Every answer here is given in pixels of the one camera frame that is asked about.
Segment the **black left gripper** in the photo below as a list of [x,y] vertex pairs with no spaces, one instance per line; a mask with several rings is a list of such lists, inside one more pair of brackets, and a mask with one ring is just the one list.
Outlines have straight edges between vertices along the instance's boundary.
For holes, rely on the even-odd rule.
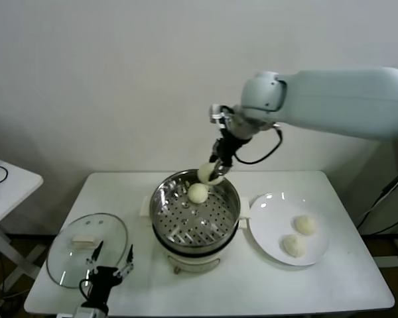
[[115,267],[98,266],[96,262],[103,247],[103,241],[94,249],[92,255],[86,260],[91,274],[88,278],[91,289],[88,294],[88,302],[106,304],[112,288],[122,283],[122,276],[127,276],[133,269],[133,245],[130,246],[125,265],[117,269]]

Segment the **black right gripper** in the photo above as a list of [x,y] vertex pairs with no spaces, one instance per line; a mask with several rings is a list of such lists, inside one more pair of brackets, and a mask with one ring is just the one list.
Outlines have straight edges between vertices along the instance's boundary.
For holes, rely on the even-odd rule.
[[251,139],[240,139],[230,132],[221,132],[221,137],[218,138],[213,147],[209,162],[214,163],[212,170],[212,181],[218,179],[220,176],[225,176],[233,165],[233,157],[236,152]]

